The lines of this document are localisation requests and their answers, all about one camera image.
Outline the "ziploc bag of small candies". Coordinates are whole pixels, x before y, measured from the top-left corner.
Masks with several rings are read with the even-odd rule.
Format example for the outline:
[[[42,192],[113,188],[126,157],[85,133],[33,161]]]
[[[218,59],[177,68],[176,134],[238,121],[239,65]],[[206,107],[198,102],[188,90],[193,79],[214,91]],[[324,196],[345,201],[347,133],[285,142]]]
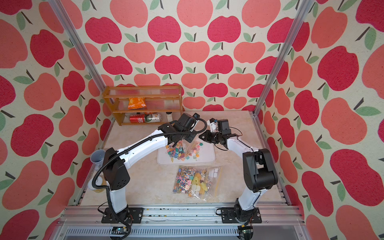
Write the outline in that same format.
[[[191,179],[193,178],[192,168],[180,166],[175,178],[175,184],[172,190],[173,194],[186,194],[188,195],[188,189],[191,184]]]

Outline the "ziploc bag of colourful candies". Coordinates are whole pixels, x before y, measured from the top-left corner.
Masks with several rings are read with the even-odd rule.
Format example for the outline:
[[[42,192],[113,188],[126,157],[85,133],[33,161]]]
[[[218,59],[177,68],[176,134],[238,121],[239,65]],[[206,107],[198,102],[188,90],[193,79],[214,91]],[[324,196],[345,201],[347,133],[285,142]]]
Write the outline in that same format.
[[[185,159],[197,159],[197,157],[199,157],[200,147],[201,145],[199,141],[193,141],[192,143],[185,142]]]

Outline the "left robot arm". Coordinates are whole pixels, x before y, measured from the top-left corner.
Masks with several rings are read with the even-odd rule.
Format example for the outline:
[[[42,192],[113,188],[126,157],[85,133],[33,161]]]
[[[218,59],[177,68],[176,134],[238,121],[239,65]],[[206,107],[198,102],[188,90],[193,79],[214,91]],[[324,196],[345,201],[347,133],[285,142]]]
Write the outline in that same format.
[[[131,216],[129,213],[126,213],[124,218],[118,215],[122,211],[129,210],[125,197],[125,187],[130,181],[129,168],[153,151],[171,143],[177,144],[180,140],[187,140],[190,143],[197,134],[205,132],[207,126],[207,122],[197,113],[193,116],[182,114],[179,120],[162,124],[148,137],[131,146],[117,151],[113,148],[108,149],[103,166],[92,179],[92,187],[106,190],[108,210],[112,214],[112,219],[127,227],[131,226],[126,222]]]

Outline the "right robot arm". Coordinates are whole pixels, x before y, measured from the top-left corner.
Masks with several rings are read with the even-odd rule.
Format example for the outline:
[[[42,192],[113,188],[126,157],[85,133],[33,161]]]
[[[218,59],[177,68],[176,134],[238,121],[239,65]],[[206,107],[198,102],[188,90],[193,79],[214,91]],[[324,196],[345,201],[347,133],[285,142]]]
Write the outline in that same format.
[[[278,183],[278,174],[268,149],[257,149],[245,143],[231,131],[229,121],[210,119],[207,130],[199,135],[206,143],[222,145],[243,161],[243,177],[246,187],[232,208],[220,208],[217,215],[224,224],[260,224],[262,222],[257,203],[261,196]]]

